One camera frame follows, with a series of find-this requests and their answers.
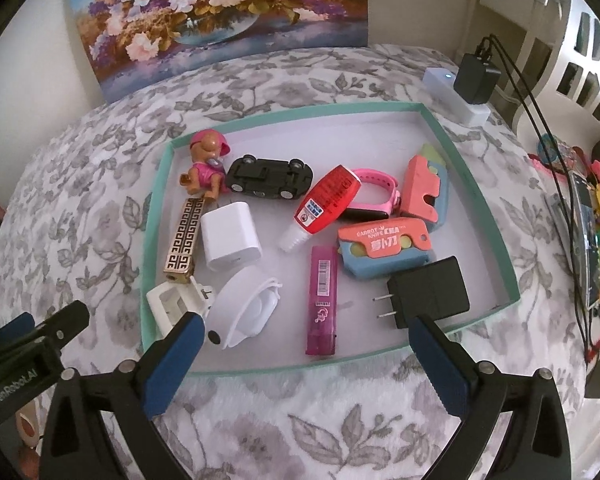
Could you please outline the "pink kids smartwatch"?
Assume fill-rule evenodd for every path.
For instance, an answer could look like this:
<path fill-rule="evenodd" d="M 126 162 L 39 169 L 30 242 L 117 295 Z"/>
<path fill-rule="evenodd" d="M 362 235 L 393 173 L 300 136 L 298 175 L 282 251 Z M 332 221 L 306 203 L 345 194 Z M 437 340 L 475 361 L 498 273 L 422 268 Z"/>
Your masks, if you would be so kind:
<path fill-rule="evenodd" d="M 358 168 L 353 172 L 362 186 L 339 219 L 350 222 L 389 219 L 400 205 L 398 180 L 390 174 L 370 168 Z"/>

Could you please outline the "colourful clutter pile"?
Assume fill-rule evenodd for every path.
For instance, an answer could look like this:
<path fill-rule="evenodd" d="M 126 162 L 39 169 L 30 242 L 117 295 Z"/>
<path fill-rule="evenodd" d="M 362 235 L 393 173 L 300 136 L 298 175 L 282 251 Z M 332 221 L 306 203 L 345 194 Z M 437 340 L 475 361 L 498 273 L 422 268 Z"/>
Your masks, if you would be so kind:
<path fill-rule="evenodd" d="M 580 148 L 549 133 L 539 136 L 531 160 L 554 179 L 545 203 L 573 276 L 574 310 L 591 364 L 600 357 L 600 162 L 588 162 Z"/>

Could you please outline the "teal rimmed white tray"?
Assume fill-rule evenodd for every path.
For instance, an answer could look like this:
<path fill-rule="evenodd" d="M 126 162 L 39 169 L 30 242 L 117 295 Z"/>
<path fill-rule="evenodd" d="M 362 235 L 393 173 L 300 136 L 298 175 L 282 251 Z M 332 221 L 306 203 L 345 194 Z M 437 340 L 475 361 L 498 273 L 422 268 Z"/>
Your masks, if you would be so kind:
<path fill-rule="evenodd" d="M 350 169 L 370 168 L 403 182 L 408 161 L 424 144 L 445 160 L 450 177 L 450 199 L 445 224 L 431 234 L 437 260 L 455 256 L 462 271 L 470 308 L 440 322 L 447 332 L 461 330 L 506 309 L 520 300 L 513 263 L 486 198 L 451 135 L 422 103 L 365 102 L 313 105 L 235 119 L 213 126 L 190 127 L 189 134 L 164 147 L 155 177 L 140 266 L 140 333 L 144 350 L 159 337 L 146 294 L 166 281 L 166 251 L 175 232 L 186 193 L 176 183 L 190 164 L 189 139 L 213 128 L 230 144 L 226 166 L 239 156 L 301 159 L 314 172 L 314 182 L 343 164 Z M 343 269 L 340 255 L 336 353 L 330 358 L 306 355 L 306 317 L 310 251 L 313 246 L 337 246 L 335 222 L 312 236 L 290 254 L 277 246 L 300 200 L 266 200 L 234 193 L 223 194 L 220 205 L 249 204 L 263 255 L 255 265 L 283 284 L 279 304 L 262 333 L 234 349 L 204 344 L 192 374 L 236 376 L 248 373 L 306 370 L 328 364 L 378 356 L 407 346 L 406 330 L 385 318 L 378 320 L 373 296 L 386 292 L 388 276 L 359 281 Z"/>

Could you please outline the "blue orange carrot knife toy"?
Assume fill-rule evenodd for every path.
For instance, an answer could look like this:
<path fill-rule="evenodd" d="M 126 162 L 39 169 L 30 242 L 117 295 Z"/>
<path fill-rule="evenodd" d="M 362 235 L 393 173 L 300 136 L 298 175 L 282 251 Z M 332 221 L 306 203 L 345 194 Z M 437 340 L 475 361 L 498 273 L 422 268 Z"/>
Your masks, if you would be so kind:
<path fill-rule="evenodd" d="M 432 245 L 419 218 L 391 218 L 351 224 L 338 230 L 344 268 L 358 280 L 381 278 L 430 263 Z"/>

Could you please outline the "white lattice chair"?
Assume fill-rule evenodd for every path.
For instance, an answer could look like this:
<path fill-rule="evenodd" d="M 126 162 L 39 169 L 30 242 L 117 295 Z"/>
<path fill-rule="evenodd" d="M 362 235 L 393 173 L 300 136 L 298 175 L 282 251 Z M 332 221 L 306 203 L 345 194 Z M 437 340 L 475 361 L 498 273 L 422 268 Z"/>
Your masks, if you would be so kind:
<path fill-rule="evenodd" d="M 489 0 L 488 6 L 550 47 L 526 102 L 550 126 L 600 136 L 600 19 L 585 0 Z"/>

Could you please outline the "black toy car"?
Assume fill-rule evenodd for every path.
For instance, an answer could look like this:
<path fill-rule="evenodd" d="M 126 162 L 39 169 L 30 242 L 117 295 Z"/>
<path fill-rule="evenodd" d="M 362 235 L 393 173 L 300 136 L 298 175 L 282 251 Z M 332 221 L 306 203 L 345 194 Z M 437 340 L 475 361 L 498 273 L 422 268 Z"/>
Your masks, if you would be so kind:
<path fill-rule="evenodd" d="M 230 166 L 225 186 L 234 193 L 259 198 L 296 200 L 309 191 L 312 181 L 313 171 L 301 159 L 265 159 L 245 154 Z"/>

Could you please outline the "white plug adapter frame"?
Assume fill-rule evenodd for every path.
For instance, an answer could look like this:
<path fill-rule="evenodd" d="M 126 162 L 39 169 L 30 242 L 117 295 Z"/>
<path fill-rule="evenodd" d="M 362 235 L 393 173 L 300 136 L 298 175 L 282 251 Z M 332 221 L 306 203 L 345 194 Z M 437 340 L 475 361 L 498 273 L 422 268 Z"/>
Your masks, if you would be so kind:
<path fill-rule="evenodd" d="M 161 336 L 165 337 L 187 312 L 205 318 L 215 300 L 215 290 L 191 276 L 186 283 L 166 281 L 146 294 Z"/>

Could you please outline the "gold patterned lighter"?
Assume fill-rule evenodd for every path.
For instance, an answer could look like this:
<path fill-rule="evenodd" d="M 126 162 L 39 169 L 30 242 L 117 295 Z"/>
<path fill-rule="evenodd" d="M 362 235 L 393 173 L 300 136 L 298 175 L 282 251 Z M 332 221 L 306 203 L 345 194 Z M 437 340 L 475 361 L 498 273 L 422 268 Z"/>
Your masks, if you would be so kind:
<path fill-rule="evenodd" d="M 206 203 L 204 197 L 195 197 L 188 198 L 183 205 L 163 267 L 168 282 L 186 284 L 194 274 L 200 220 Z"/>

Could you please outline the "red glue bottle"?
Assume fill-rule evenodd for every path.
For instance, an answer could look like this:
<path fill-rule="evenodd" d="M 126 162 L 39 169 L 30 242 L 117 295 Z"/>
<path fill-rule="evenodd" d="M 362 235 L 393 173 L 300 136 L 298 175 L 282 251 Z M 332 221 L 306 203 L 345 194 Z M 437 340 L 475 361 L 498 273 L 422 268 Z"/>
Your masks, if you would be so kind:
<path fill-rule="evenodd" d="M 278 247 L 283 252 L 293 252 L 330 226 L 349 207 L 361 186 L 360 178 L 349 168 L 342 165 L 332 168 L 306 194 Z"/>

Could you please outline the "black wall plug adapter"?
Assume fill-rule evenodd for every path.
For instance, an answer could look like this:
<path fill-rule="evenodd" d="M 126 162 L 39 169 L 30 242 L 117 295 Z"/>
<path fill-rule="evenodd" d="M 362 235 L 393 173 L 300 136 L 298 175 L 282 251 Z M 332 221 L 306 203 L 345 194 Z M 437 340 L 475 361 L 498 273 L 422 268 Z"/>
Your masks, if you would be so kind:
<path fill-rule="evenodd" d="M 439 321 L 468 312 L 470 308 L 463 274 L 455 256 L 391 275 L 387 292 L 375 301 L 388 299 L 392 310 L 378 318 L 393 318 L 398 330 L 406 330 L 408 322 L 419 315 Z"/>

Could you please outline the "grey floral tablecloth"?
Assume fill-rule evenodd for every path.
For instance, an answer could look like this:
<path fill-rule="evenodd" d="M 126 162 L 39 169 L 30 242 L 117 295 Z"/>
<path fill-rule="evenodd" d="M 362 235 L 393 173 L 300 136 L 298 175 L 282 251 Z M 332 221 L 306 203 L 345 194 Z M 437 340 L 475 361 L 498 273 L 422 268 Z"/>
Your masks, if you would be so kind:
<path fill-rule="evenodd" d="M 0 138 L 7 190 L 0 229 L 0 326 L 46 318 L 79 299 L 91 323 L 65 353 L 83 373 L 140 353 L 138 266 L 152 181 L 166 142 L 272 110 L 424 99 L 422 74 L 450 67 L 434 50 L 373 46 L 276 52 L 214 64 L 83 115 L 48 140 L 33 118 Z M 500 118 L 438 121 L 474 174 L 512 257 L 521 300 L 457 339 L 509 373 L 547 366 L 569 424 L 576 474 L 600 469 L 600 401 L 584 395 L 582 341 L 565 256 L 540 181 Z M 198 479 L 417 479 L 451 437 L 447 414 L 410 352 L 306 372 L 196 378 L 158 421 Z"/>

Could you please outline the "white usb charger cube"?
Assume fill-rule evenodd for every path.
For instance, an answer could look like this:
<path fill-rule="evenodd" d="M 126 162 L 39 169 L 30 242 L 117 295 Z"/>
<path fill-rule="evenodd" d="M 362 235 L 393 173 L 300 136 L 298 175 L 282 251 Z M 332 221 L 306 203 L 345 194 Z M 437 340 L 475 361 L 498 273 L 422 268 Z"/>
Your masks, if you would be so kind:
<path fill-rule="evenodd" d="M 256 225 L 245 202 L 231 203 L 203 214 L 201 234 L 204 258 L 211 271 L 238 269 L 262 257 Z"/>

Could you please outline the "pink pup dog figurine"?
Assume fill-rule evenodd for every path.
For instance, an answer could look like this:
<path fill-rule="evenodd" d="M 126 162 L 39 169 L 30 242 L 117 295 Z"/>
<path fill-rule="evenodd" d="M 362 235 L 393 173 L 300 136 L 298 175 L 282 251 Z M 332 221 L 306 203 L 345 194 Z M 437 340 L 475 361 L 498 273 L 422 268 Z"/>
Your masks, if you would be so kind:
<path fill-rule="evenodd" d="M 223 158 L 230 154 L 230 146 L 225 136 L 214 129 L 200 130 L 192 136 L 188 151 L 192 166 L 178 183 L 189 195 L 201 193 L 207 200 L 217 200 L 226 190 Z"/>

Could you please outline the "black plugged charger adapter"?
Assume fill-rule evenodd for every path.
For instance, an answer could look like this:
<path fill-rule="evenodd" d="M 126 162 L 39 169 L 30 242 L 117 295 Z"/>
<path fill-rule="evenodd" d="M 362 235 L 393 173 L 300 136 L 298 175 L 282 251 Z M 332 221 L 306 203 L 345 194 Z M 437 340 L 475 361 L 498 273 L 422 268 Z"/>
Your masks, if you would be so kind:
<path fill-rule="evenodd" d="M 454 80 L 453 89 L 468 104 L 486 104 L 502 72 L 491 61 L 483 61 L 475 54 L 466 53 Z"/>

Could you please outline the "pink blue carrot knife toy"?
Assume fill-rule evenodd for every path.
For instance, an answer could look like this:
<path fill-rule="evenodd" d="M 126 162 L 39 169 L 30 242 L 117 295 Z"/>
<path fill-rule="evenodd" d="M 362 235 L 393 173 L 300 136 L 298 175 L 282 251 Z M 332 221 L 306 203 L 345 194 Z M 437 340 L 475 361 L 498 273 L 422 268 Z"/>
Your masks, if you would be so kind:
<path fill-rule="evenodd" d="M 429 232 L 441 228 L 448 214 L 449 183 L 445 161 L 431 144 L 424 144 L 407 164 L 400 216 L 419 218 Z"/>

